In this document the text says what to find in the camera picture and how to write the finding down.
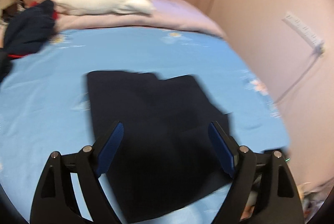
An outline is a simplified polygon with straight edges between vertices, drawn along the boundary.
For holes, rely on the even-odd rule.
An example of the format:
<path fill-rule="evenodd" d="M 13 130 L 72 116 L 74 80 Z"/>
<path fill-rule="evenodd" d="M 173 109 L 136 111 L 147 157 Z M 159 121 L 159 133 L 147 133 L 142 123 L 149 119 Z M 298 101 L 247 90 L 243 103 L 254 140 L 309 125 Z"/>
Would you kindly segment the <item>pink quilted comforter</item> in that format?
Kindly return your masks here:
<path fill-rule="evenodd" d="M 178 31 L 193 31 L 226 39 L 220 26 L 195 6 L 184 0 L 150 0 L 153 13 L 148 14 L 105 14 L 66 15 L 65 9 L 57 6 L 56 30 L 111 28 L 142 26 Z"/>

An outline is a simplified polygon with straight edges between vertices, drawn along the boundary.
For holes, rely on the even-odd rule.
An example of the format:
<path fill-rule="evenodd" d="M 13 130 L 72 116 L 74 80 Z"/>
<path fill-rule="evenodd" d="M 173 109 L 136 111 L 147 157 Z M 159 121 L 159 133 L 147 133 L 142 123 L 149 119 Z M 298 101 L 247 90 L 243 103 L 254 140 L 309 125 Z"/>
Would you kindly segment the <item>light blue floral bedsheet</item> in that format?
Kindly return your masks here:
<path fill-rule="evenodd" d="M 230 114 L 238 143 L 254 152 L 289 146 L 278 109 L 226 41 L 145 27 L 67 30 L 15 60 L 1 82 L 1 185 L 24 219 L 50 153 L 75 153 L 94 141 L 85 87 L 94 70 L 195 75 L 211 102 Z"/>

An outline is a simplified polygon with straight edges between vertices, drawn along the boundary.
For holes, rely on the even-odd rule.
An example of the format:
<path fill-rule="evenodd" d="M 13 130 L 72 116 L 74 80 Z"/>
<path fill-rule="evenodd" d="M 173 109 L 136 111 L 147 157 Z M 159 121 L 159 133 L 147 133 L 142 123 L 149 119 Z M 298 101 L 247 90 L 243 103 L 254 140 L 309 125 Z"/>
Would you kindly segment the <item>white wall power strip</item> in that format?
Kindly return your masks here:
<path fill-rule="evenodd" d="M 321 39 L 308 25 L 293 13 L 287 11 L 282 19 L 293 31 L 300 35 L 313 49 L 314 53 L 321 56 L 325 52 L 324 40 Z"/>

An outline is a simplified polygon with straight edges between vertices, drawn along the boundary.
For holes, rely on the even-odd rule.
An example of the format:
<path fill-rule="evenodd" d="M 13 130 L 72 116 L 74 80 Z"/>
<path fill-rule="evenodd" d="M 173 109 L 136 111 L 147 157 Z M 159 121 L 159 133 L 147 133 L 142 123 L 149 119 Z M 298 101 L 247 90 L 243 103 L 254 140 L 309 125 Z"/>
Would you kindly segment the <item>navy blue jacket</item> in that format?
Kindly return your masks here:
<path fill-rule="evenodd" d="M 87 89 L 95 137 L 115 121 L 124 127 L 107 177 L 128 223 L 161 217 L 229 183 L 208 137 L 213 121 L 228 132 L 229 117 L 194 76 L 92 71 Z"/>

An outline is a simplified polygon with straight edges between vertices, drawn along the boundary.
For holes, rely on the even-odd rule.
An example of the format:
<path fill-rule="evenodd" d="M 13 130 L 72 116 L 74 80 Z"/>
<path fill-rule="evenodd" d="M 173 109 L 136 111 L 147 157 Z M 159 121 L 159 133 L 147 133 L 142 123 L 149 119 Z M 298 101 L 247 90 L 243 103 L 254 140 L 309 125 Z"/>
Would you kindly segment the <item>dark navy crumpled garment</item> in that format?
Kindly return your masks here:
<path fill-rule="evenodd" d="M 5 52 L 15 58 L 39 52 L 54 34 L 54 14 L 54 2 L 44 0 L 11 19 L 3 40 Z"/>

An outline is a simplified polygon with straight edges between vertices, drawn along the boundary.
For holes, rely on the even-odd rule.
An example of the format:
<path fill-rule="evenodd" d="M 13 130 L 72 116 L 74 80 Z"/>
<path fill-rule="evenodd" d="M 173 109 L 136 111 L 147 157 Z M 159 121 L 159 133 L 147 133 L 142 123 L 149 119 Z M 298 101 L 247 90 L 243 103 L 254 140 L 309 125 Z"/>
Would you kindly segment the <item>black folded garment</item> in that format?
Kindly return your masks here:
<path fill-rule="evenodd" d="M 8 54 L 3 50 L 0 49 L 0 83 L 3 81 L 5 77 L 10 73 L 13 64 L 11 59 L 8 57 Z"/>

